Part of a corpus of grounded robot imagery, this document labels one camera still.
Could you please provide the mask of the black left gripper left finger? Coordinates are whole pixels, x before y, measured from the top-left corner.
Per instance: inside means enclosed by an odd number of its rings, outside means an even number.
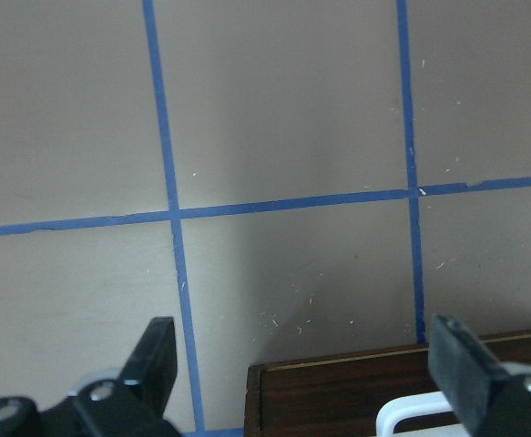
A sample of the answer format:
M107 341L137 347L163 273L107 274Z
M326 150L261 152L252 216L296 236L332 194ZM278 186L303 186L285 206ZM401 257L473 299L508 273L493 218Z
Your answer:
M177 378L177 345L172 317L150 320L118 379L151 412L162 418Z

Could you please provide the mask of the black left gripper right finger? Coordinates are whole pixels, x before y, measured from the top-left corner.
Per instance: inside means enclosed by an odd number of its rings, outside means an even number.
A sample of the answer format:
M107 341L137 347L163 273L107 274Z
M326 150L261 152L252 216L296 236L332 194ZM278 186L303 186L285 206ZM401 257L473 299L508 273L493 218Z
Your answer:
M444 314L432 318L429 372L468 432L480 430L494 397L511 379L504 364L458 318Z

